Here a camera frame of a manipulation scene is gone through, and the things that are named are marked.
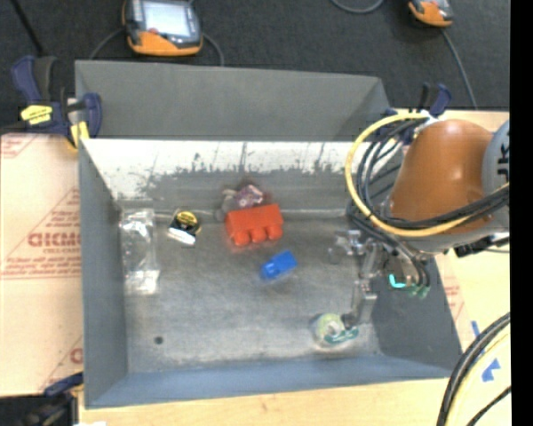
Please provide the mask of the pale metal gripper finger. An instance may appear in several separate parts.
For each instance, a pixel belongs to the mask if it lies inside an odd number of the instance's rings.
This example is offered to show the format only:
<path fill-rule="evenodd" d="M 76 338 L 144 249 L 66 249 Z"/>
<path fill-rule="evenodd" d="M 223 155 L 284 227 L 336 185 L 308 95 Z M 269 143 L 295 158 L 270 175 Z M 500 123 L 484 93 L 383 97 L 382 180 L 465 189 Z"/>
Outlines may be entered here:
<path fill-rule="evenodd" d="M 370 283 L 366 280 L 356 280 L 352 291 L 351 309 L 342 315 L 346 329 L 369 324 L 376 302 L 377 293 Z"/>
<path fill-rule="evenodd" d="M 359 256 L 362 253 L 361 232 L 359 230 L 338 230 L 328 248 L 331 263 L 340 263 L 345 256 Z"/>

